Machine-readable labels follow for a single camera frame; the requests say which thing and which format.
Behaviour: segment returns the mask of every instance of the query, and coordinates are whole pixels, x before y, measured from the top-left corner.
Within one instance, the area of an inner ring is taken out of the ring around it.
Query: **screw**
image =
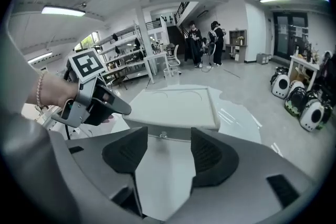
[[[167,138],[167,132],[162,132],[160,134],[160,138]]]

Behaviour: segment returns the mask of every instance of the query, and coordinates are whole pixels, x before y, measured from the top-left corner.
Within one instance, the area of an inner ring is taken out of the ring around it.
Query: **gray floor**
[[[219,89],[223,92],[221,99],[244,105],[262,124],[262,143],[280,151],[284,158],[318,180],[334,154],[336,128],[331,121],[321,131],[312,133],[300,126],[298,119],[283,108],[284,101],[270,92],[269,80],[277,66],[272,62],[262,66],[226,60],[221,67],[214,67],[209,73],[205,73],[195,69],[190,62],[180,67],[180,84],[199,84]],[[153,90],[166,87],[162,72],[154,80],[155,84],[151,84],[146,76],[127,82],[128,90],[116,86],[113,91],[130,102],[145,88]],[[104,129],[107,130],[112,125],[113,122]]]

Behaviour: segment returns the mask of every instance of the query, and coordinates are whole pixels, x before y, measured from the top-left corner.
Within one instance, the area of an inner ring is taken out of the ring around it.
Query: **bracelet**
[[[40,100],[40,93],[41,93],[41,89],[42,89],[42,81],[43,81],[43,77],[46,74],[46,72],[41,73],[39,79],[38,79],[38,83],[37,83],[37,90],[36,90],[36,101],[37,101],[37,105],[41,108],[42,104],[41,104],[41,100]]]

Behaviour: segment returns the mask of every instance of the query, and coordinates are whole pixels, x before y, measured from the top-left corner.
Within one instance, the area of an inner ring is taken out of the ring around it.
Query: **glass door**
[[[306,13],[274,13],[275,46],[274,54],[290,60],[290,56],[299,47],[304,50],[308,37],[308,20]]]

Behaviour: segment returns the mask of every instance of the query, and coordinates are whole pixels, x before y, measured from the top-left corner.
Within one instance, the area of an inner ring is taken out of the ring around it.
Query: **wrist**
[[[56,105],[63,107],[68,99],[77,95],[78,85],[70,83],[53,74],[45,74],[42,81],[40,100],[42,105]]]

